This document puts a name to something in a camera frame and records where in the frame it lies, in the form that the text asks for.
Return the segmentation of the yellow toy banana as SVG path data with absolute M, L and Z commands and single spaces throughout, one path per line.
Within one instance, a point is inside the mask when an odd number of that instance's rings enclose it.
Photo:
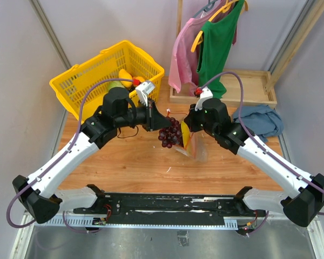
M 183 139 L 183 147 L 184 149 L 187 149 L 189 141 L 191 139 L 191 134 L 188 125 L 184 121 L 181 122 L 181 135 Z

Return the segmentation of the clear zip top bag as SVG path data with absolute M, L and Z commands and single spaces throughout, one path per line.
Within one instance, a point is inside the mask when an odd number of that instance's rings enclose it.
M 180 123 L 184 121 L 184 119 L 187 116 L 186 113 L 172 112 L 169 108 L 167 109 L 167 115 L 169 117 L 174 117 Z M 189 141 L 187 149 L 184 149 L 184 147 L 179 147 L 179 146 L 173 146 L 173 149 L 187 156 L 188 158 L 193 159 L 194 161 L 206 162 L 208 158 L 208 152 L 203 141 L 203 135 L 199 132 L 194 133 L 191 131 L 190 134 L 191 134 L 191 139 Z

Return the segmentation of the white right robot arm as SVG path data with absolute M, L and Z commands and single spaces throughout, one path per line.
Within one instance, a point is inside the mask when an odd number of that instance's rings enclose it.
M 204 131 L 224 149 L 260 168 L 282 191 L 244 187 L 237 193 L 234 210 L 245 216 L 253 210 L 284 214 L 307 227 L 324 206 L 324 176 L 305 172 L 266 146 L 250 129 L 232 122 L 227 107 L 210 89 L 196 89 L 198 101 L 190 106 L 185 123 L 191 132 Z

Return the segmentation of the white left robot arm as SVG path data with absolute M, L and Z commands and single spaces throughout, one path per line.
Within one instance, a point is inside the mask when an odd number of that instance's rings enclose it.
M 139 84 L 137 105 L 130 99 L 128 90 L 110 89 L 93 115 L 78 122 L 77 131 L 66 146 L 39 170 L 27 177 L 14 178 L 12 185 L 16 195 L 9 207 L 19 200 L 39 224 L 48 222 L 63 210 L 84 207 L 92 213 L 100 213 L 105 200 L 100 197 L 98 188 L 90 186 L 61 192 L 58 187 L 84 160 L 115 138 L 121 128 L 140 125 L 151 132 L 170 126 L 170 121 L 148 97 L 154 88 L 151 81 Z

